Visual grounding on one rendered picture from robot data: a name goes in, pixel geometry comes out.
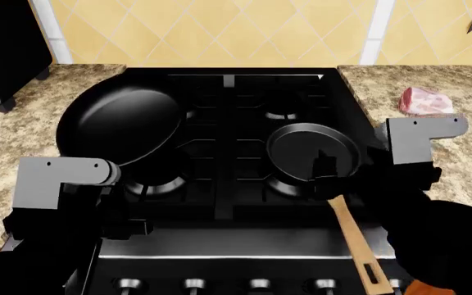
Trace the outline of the black toaster oven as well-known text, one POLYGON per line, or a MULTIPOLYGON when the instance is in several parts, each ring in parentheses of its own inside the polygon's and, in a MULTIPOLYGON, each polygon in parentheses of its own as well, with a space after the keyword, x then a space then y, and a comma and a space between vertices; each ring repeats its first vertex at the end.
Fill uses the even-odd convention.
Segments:
POLYGON ((31 80, 49 76, 52 54, 29 0, 0 0, 0 112, 31 80))

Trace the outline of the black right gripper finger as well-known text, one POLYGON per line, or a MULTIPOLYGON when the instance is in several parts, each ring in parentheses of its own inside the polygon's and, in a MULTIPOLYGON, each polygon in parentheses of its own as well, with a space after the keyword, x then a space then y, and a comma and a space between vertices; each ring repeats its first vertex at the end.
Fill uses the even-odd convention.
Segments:
POLYGON ((313 179, 313 198, 327 201, 346 194, 358 194, 365 191, 367 183, 366 176, 319 176, 313 179))
POLYGON ((323 150, 319 150, 312 164, 312 179, 336 179, 338 178, 337 158, 328 156, 323 150))

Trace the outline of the raw pink pork loin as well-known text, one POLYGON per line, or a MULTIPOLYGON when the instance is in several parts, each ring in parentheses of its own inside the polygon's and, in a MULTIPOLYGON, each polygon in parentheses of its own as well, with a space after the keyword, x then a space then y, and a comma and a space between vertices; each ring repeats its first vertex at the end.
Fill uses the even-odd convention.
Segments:
POLYGON ((452 100, 442 93, 434 93, 422 88, 407 88, 402 93, 398 109, 407 115, 437 115, 454 112, 452 100))

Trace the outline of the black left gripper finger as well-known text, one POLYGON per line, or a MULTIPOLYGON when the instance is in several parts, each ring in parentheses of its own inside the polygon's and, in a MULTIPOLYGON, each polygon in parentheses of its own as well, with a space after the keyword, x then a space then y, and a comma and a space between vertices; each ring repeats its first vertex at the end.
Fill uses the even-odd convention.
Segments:
POLYGON ((139 169, 124 167, 115 190, 116 195, 122 198, 130 220, 148 220, 145 204, 148 184, 139 169))

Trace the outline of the black gas stove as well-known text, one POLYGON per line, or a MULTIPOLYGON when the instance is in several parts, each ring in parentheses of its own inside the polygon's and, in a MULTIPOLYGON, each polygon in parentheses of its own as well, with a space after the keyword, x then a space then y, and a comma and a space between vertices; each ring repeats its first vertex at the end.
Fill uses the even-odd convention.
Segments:
POLYGON ((330 205, 266 182, 266 142, 285 125, 336 129, 370 161, 372 127, 338 70, 130 68, 104 83, 173 93, 184 120, 162 149, 120 166, 147 179, 154 230, 97 243, 80 295, 120 295, 119 279, 140 279, 140 295, 185 295, 185 279, 204 279, 205 295, 247 295, 251 279, 274 295, 313 295, 315 279, 366 295, 330 205))

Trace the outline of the large black frying pan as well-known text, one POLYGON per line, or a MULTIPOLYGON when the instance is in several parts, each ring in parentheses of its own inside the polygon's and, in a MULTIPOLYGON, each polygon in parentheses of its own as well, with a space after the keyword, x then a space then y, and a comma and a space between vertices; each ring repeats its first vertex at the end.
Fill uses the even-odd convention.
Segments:
POLYGON ((126 166, 162 149, 184 120, 173 93, 140 84, 97 84, 65 110, 56 132, 64 157, 126 166))

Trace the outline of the small black pan wooden handle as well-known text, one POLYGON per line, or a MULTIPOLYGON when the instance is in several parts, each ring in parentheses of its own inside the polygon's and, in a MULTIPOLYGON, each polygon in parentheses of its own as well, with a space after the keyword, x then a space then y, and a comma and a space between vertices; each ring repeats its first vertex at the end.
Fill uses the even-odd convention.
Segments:
MULTIPOLYGON (((339 177, 353 176, 361 164, 358 146, 345 134, 324 125, 285 125, 270 135, 265 146, 266 155, 274 169, 274 174, 266 182, 275 191, 286 196, 314 199, 312 164, 320 149, 328 156, 337 158, 339 177)), ((352 217, 344 196, 326 202, 336 215, 365 293, 393 294, 393 289, 352 217)))

